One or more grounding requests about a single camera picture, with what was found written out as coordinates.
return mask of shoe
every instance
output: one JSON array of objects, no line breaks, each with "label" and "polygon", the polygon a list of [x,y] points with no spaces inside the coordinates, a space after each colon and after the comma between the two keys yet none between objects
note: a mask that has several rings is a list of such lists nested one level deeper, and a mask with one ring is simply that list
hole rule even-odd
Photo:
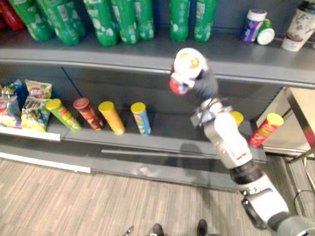
[{"label": "shoe", "polygon": [[153,226],[153,233],[157,236],[164,236],[163,228],[160,224],[155,224]]},{"label": "shoe", "polygon": [[208,232],[208,224],[204,219],[199,220],[197,227],[197,236],[205,236]]}]

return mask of shelf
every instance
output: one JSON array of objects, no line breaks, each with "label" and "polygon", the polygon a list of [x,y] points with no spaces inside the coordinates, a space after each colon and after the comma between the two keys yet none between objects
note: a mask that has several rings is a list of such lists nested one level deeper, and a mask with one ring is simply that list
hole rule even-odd
[{"label": "shelf", "polygon": [[141,177],[145,179],[161,180],[183,184],[192,184],[212,189],[237,190],[227,170],[224,173],[215,172],[214,166],[222,164],[214,163],[211,159],[187,159],[187,158],[161,158],[150,156],[149,158],[137,158],[137,156],[123,156],[110,154],[110,156],[98,156],[92,164],[92,170],[111,174]]},{"label": "shelf", "polygon": [[[68,132],[67,141],[139,148],[147,150],[168,151],[203,155],[211,159],[219,159],[214,146],[205,138],[203,130],[194,129],[188,115],[169,115],[148,113],[152,127],[150,136],[141,136],[130,111],[120,111],[126,126],[126,133],[117,136],[107,124],[104,130],[94,131],[86,122],[80,132]],[[248,138],[255,125],[245,121],[240,127],[241,133]],[[250,147],[255,161],[266,161],[263,149]]]},{"label": "shelf", "polygon": [[215,33],[207,43],[191,38],[172,42],[167,30],[158,30],[153,41],[137,45],[119,43],[104,48],[90,32],[79,45],[65,46],[58,39],[35,42],[26,30],[0,40],[0,62],[87,66],[169,74],[181,48],[194,47],[210,59],[219,79],[315,89],[315,51],[307,43],[299,52],[281,48],[281,40],[268,46],[247,44],[239,35]]},{"label": "shelf", "polygon": [[86,173],[91,172],[94,159],[90,153],[95,149],[97,146],[91,144],[0,136],[2,158]]},{"label": "shelf", "polygon": [[69,130],[63,124],[61,124],[60,121],[58,121],[53,115],[51,115],[50,121],[48,123],[47,132],[0,126],[0,134],[57,142],[60,142],[60,140],[66,135],[68,131]]}]

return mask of lower shelf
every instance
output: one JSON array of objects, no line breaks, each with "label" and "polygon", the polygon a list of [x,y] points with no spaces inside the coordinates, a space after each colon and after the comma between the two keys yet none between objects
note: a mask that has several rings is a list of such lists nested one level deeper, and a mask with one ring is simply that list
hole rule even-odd
[{"label": "lower shelf", "polygon": [[47,142],[20,137],[0,138],[0,157],[79,172],[91,172],[89,153],[95,146],[74,142]]},{"label": "lower shelf", "polygon": [[[112,130],[94,131],[81,119],[83,129],[71,132],[55,117],[48,132],[59,133],[60,142],[48,142],[49,134],[4,132],[0,135],[0,157],[66,170],[90,173],[103,171],[224,190],[236,190],[214,146],[202,129],[194,129],[189,115],[149,114],[152,134],[139,134],[132,114],[120,112],[126,133]],[[245,121],[240,132],[248,138],[255,125]],[[262,148],[250,147],[253,160],[264,162]]]},{"label": "lower shelf", "polygon": [[32,164],[90,173],[102,171],[192,184],[213,189],[236,190],[219,160],[154,155],[102,153],[102,145],[28,138],[0,137],[0,157]]},{"label": "lower shelf", "polygon": [[[83,129],[80,132],[69,131],[64,137],[67,141],[111,145],[118,147],[140,148],[176,153],[189,153],[218,159],[217,152],[201,128],[194,128],[190,123],[189,115],[148,114],[152,133],[150,136],[141,136],[130,111],[120,111],[126,133],[117,136],[108,125],[101,131],[92,130],[86,122],[81,122]],[[240,132],[247,139],[256,125],[249,121],[241,124]],[[250,147],[253,160],[266,161],[262,147]]]}]

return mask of purple container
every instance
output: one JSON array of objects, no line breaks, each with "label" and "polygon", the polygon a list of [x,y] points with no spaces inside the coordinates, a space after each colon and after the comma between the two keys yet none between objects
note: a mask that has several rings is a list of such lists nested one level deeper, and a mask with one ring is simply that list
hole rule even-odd
[{"label": "purple container", "polygon": [[266,15],[267,11],[265,10],[249,10],[241,40],[243,40],[244,42],[254,42],[256,40],[258,30],[265,20]]}]

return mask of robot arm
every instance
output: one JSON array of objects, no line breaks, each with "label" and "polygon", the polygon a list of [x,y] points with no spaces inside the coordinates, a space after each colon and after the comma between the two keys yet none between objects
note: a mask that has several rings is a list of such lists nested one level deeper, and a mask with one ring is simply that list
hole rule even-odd
[{"label": "robot arm", "polygon": [[214,144],[223,165],[244,196],[242,205],[255,227],[269,229],[279,236],[315,235],[307,219],[293,216],[267,175],[252,161],[247,141],[239,133],[231,107],[216,97],[218,84],[206,64],[196,80],[174,72],[171,79],[194,90],[204,100],[191,117],[194,126],[203,127]]}]

